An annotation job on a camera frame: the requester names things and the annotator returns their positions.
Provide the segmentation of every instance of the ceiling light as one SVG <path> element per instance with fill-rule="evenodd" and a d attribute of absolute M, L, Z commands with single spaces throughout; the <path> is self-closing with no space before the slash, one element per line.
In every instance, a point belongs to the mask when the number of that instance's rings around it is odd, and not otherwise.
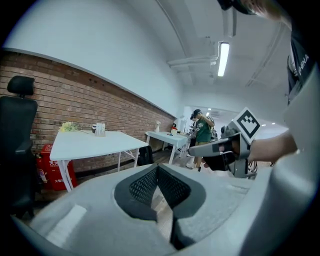
<path fill-rule="evenodd" d="M 221 43 L 220 63 L 218 77 L 223 77 L 226 70 L 230 45 L 227 42 Z"/>

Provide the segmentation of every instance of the brick wall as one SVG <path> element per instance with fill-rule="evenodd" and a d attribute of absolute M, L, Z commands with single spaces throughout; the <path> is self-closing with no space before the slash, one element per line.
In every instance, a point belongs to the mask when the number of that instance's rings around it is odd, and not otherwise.
<path fill-rule="evenodd" d="M 83 130 L 94 123 L 105 123 L 109 131 L 121 131 L 146 141 L 145 132 L 153 131 L 156 121 L 161 122 L 161 131 L 170 131 L 175 120 L 145 100 L 87 72 L 15 52 L 2 53 L 0 97 L 16 96 L 7 91 L 7 85 L 17 75 L 35 78 L 34 95 L 28 96 L 38 103 L 30 136 L 34 152 L 39 152 L 44 144 L 52 144 L 59 127 L 66 121 L 78 123 Z M 156 140 L 151 140 L 150 144 L 153 150 L 162 146 Z M 122 154 L 121 161 L 128 159 Z M 117 162 L 117 155 L 107 155 L 75 160 L 74 166 L 76 172 L 81 172 Z"/>

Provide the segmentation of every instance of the red fire extinguisher box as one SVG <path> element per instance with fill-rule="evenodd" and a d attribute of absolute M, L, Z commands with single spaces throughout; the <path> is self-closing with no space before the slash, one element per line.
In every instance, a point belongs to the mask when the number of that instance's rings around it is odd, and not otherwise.
<path fill-rule="evenodd" d="M 57 161 L 50 160 L 50 153 L 52 149 L 52 144 L 45 144 L 42 148 L 41 155 L 44 162 L 44 168 L 49 177 L 49 181 L 52 184 L 52 188 L 55 191 L 66 190 L 65 183 L 62 179 L 60 169 Z M 77 186 L 75 170 L 73 166 L 73 162 L 70 161 L 67 165 L 69 176 L 72 182 L 73 187 Z"/>

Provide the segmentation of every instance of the fire extinguisher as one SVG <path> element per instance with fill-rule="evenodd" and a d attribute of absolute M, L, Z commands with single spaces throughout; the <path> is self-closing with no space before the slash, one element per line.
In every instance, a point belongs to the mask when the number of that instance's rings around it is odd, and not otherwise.
<path fill-rule="evenodd" d="M 36 158 L 36 170 L 37 170 L 37 173 L 40 176 L 41 180 L 44 183 L 44 188 L 51 189 L 51 183 L 48 182 L 49 181 L 48 174 L 45 171 L 46 169 L 45 169 L 44 159 L 42 158 L 41 154 L 39 154 L 39 153 L 35 154 L 35 158 Z"/>

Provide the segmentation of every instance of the black cap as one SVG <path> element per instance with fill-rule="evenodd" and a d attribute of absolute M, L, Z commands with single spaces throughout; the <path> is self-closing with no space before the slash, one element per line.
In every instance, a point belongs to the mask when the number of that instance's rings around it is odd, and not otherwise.
<path fill-rule="evenodd" d="M 217 0 L 222 8 L 222 10 L 226 11 L 232 6 L 239 11 L 240 13 L 247 14 L 247 15 L 254 15 L 254 13 L 248 10 L 240 0 Z"/>
<path fill-rule="evenodd" d="M 193 116 L 196 117 L 199 113 L 201 113 L 200 109 L 196 109 L 195 111 L 193 111 Z"/>

